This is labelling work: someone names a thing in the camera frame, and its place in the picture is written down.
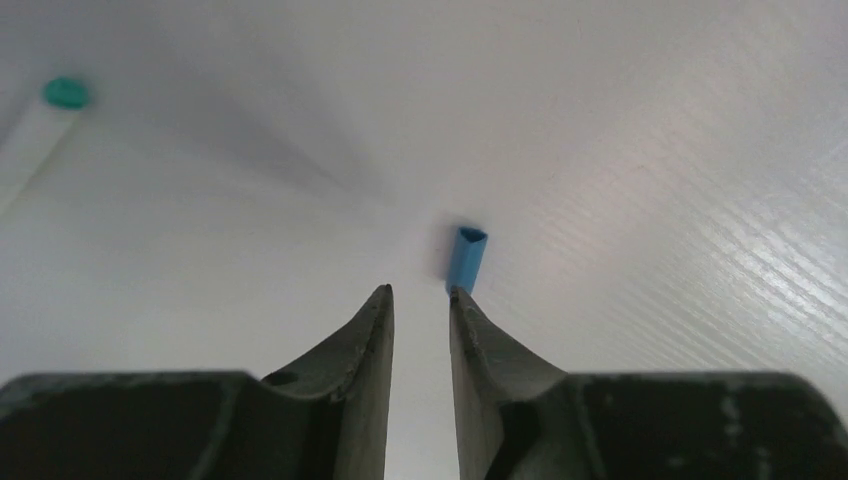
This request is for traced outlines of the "small blue pen cap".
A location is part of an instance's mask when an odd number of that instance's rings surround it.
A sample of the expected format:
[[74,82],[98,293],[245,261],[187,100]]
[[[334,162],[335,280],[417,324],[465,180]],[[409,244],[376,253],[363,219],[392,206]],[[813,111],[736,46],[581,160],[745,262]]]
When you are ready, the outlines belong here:
[[474,227],[460,226],[456,230],[445,281],[447,293],[455,287],[473,292],[488,239],[485,231]]

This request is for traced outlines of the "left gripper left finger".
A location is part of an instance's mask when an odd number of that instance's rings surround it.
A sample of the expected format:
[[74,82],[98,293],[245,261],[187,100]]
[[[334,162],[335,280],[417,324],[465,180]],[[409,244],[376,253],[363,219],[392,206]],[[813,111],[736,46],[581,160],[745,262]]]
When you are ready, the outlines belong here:
[[5,479],[380,479],[393,291],[288,365],[43,373],[1,389]]

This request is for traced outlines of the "white pen teal end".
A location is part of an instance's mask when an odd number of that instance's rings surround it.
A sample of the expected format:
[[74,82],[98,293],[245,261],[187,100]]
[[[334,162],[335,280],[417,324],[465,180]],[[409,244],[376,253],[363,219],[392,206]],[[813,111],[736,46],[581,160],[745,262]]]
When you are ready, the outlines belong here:
[[6,212],[90,105],[87,84],[59,76],[45,83],[1,141],[1,211]]

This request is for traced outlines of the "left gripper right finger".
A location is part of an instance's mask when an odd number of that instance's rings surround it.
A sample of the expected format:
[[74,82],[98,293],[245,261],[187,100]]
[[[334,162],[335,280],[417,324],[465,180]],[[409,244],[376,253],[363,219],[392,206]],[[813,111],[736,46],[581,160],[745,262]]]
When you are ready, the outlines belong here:
[[843,479],[847,431],[778,372],[568,373],[450,294],[464,479]]

